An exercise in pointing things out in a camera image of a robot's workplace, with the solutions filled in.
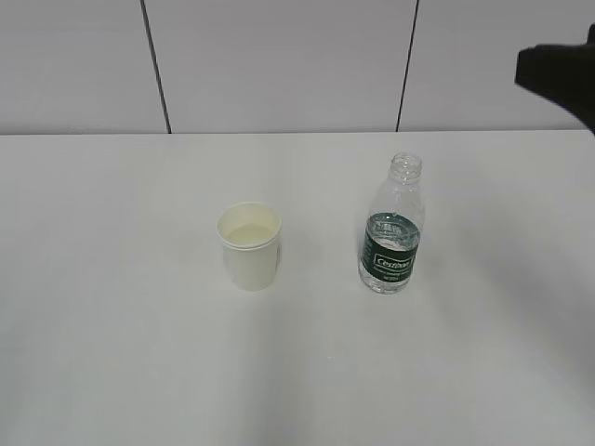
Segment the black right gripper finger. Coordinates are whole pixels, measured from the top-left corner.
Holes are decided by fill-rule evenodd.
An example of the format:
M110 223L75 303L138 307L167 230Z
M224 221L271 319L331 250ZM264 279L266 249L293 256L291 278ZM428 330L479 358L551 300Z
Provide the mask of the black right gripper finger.
M580 45L539 44L518 53L515 84L594 130L594 27Z

